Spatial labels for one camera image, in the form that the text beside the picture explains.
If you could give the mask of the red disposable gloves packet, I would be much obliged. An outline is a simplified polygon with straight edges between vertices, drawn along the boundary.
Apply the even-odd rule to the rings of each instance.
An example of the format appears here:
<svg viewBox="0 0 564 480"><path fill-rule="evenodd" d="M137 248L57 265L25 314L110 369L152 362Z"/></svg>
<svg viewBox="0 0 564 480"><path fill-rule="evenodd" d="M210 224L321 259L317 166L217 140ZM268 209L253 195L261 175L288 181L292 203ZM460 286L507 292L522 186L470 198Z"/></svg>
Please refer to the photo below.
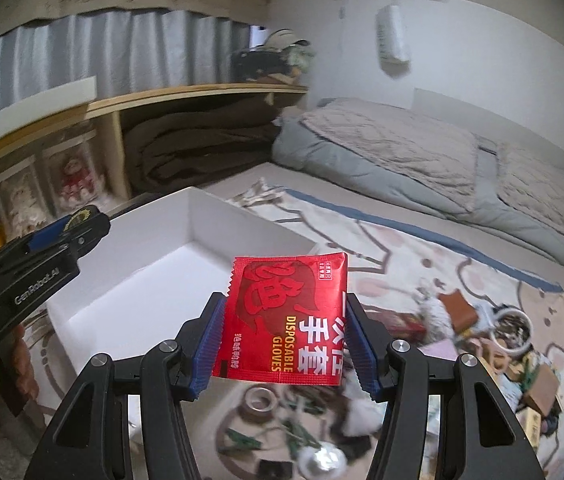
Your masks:
<svg viewBox="0 0 564 480"><path fill-rule="evenodd" d="M214 375L337 387L344 370L344 252L233 261Z"/></svg>

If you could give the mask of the black gold round tin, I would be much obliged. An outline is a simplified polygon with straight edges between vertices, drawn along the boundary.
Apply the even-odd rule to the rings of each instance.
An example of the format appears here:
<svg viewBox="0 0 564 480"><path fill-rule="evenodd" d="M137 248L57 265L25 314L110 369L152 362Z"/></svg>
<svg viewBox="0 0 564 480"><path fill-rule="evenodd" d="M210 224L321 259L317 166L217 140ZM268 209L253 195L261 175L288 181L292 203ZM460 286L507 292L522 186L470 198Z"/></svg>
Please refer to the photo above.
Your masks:
<svg viewBox="0 0 564 480"><path fill-rule="evenodd" d="M89 220L91 215L92 212L89 207L82 208L81 210L76 211L67 221L63 231L68 232L71 229L75 229L77 226L80 226L81 224Z"/></svg>

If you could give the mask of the doll in white dress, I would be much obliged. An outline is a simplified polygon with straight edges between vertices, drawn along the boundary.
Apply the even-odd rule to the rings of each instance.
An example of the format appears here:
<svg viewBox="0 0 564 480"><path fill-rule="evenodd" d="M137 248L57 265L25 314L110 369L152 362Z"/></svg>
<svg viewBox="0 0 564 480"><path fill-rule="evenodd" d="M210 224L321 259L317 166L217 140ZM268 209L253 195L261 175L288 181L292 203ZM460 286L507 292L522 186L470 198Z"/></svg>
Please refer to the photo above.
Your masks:
<svg viewBox="0 0 564 480"><path fill-rule="evenodd" d="M12 234L21 237L45 226L49 216L27 184L16 184L9 197L8 218Z"/></svg>

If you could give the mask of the doll in red dress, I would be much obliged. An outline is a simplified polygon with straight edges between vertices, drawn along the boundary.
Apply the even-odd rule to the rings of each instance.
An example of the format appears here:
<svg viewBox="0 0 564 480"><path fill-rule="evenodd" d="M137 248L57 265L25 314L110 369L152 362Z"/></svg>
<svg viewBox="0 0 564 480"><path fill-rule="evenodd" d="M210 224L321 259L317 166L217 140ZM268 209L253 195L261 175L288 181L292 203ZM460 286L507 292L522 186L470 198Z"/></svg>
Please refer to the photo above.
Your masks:
<svg viewBox="0 0 564 480"><path fill-rule="evenodd" d="M96 196L96 181L86 164L77 156L69 157L62 167L60 203L63 207L86 204Z"/></svg>

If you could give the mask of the brown soap box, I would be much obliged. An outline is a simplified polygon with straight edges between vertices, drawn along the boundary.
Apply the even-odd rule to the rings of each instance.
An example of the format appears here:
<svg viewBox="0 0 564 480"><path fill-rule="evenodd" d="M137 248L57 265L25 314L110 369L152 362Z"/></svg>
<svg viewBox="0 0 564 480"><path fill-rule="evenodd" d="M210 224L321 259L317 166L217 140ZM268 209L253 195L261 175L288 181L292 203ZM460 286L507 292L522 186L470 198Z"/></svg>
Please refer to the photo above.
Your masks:
<svg viewBox="0 0 564 480"><path fill-rule="evenodd" d="M556 399L559 390L559 379L552 368L541 364L530 387L523 394L523 402L538 412L542 417L547 417Z"/></svg>

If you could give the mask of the white bowl of clips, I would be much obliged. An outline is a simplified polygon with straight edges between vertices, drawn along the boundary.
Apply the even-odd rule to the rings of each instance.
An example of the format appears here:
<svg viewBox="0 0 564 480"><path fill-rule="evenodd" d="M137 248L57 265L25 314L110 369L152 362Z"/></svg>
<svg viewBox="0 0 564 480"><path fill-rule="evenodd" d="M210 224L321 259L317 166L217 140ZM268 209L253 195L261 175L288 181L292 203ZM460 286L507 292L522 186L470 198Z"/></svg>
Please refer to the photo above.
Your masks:
<svg viewBox="0 0 564 480"><path fill-rule="evenodd" d="M490 339L512 359L524 356L532 346L532 320L517 308L502 308L494 314Z"/></svg>

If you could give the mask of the brown leather pouch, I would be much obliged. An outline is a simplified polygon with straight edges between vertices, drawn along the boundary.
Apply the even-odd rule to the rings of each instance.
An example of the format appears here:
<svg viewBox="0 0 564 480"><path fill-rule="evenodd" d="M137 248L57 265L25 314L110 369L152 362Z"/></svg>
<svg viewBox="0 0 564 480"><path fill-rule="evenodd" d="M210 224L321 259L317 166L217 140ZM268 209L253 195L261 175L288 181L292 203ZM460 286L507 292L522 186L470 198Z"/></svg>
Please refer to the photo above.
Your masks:
<svg viewBox="0 0 564 480"><path fill-rule="evenodd" d="M472 304L464 298L459 289L450 294L438 294L438 300L449 314L451 326L456 334L463 333L478 321L478 314Z"/></svg>

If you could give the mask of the dark red box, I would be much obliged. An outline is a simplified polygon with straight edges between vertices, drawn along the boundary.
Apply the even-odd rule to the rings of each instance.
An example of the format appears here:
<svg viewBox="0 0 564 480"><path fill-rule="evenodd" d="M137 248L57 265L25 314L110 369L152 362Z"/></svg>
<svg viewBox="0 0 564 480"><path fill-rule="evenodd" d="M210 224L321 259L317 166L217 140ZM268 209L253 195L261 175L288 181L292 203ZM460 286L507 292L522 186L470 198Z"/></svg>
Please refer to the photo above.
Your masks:
<svg viewBox="0 0 564 480"><path fill-rule="evenodd" d="M413 314L386 311L381 315L381 322L394 338L414 344L423 342L427 334L426 327Z"/></svg>

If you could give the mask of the brown tape roll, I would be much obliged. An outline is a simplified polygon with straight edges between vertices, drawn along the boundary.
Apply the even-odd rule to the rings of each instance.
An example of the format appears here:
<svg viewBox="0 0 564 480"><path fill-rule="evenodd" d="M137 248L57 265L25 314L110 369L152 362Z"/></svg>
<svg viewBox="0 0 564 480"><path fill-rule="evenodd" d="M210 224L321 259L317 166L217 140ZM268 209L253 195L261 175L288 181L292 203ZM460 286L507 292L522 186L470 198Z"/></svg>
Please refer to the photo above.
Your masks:
<svg viewBox="0 0 564 480"><path fill-rule="evenodd" d="M242 419L254 424L264 424L274 419L279 406L278 395L266 385L247 388L239 405Z"/></svg>

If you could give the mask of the patterned pink white blanket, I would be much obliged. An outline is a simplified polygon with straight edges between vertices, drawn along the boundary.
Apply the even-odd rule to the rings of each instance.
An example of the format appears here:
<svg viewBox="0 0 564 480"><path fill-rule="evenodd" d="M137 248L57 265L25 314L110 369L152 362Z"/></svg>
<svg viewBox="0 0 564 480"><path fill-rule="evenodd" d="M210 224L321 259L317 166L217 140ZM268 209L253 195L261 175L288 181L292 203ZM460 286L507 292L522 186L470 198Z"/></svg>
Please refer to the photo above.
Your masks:
<svg viewBox="0 0 564 480"><path fill-rule="evenodd" d="M484 231L342 188L322 200L316 192L259 181L221 185L210 195L310 238L314 254L344 252L349 289L373 312L415 314L421 297L456 289L470 304L523 310L534 326L532 344L556 369L563 407L555 434L539 443L538 460L548 478L564 479L564 266ZM26 341L40 408L52 415L79 370L66 356L47 304L28 321Z"/></svg>

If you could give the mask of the small black square cup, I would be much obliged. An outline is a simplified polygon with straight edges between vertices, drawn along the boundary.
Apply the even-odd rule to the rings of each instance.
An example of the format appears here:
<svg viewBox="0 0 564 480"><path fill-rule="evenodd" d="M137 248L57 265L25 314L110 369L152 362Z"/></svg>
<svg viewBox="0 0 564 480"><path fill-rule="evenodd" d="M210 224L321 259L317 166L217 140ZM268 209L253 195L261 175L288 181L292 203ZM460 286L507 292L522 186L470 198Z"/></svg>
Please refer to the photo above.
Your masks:
<svg viewBox="0 0 564 480"><path fill-rule="evenodd" d="M294 464L287 460L260 460L256 468L258 480L292 480Z"/></svg>

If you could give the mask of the grey curtain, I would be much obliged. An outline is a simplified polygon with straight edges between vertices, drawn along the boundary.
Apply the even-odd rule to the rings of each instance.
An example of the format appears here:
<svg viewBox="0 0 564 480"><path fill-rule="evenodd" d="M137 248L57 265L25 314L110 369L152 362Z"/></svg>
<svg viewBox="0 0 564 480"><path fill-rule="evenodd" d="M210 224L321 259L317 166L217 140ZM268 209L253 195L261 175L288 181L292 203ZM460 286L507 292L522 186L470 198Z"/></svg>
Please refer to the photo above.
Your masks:
<svg viewBox="0 0 564 480"><path fill-rule="evenodd" d="M100 99L231 79L250 26L189 11L105 11L17 27L0 37L0 110L88 77Z"/></svg>

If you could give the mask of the right beige quilted pillow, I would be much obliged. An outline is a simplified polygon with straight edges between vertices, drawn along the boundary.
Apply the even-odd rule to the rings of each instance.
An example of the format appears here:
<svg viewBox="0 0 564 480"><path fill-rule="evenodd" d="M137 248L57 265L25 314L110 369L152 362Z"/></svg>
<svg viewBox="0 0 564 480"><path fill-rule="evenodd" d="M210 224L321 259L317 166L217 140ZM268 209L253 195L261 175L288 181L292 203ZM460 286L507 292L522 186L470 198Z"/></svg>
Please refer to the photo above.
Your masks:
<svg viewBox="0 0 564 480"><path fill-rule="evenodd" d="M498 196L564 235L564 174L529 150L497 145Z"/></svg>

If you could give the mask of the white cap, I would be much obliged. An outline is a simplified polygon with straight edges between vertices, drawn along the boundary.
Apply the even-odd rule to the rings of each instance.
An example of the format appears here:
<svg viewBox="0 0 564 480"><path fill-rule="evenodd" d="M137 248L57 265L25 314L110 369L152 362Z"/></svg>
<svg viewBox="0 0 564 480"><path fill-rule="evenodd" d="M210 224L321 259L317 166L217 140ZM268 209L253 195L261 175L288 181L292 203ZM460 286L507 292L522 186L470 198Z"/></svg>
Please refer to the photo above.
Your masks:
<svg viewBox="0 0 564 480"><path fill-rule="evenodd" d="M291 29L281 28L272 32L262 46L270 51L284 51L291 47L308 47L309 45L310 42L307 39L299 38Z"/></svg>

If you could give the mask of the white hanging bag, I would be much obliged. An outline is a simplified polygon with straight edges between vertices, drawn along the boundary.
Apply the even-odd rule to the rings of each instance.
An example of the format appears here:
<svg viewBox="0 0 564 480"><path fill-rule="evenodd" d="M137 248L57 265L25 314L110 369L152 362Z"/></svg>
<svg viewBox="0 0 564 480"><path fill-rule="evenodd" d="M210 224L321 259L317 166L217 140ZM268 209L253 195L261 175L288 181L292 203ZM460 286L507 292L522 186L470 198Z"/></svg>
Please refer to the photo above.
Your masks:
<svg viewBox="0 0 564 480"><path fill-rule="evenodd" d="M384 6L376 14L376 38L382 63L406 65L410 62L404 19L397 3Z"/></svg>

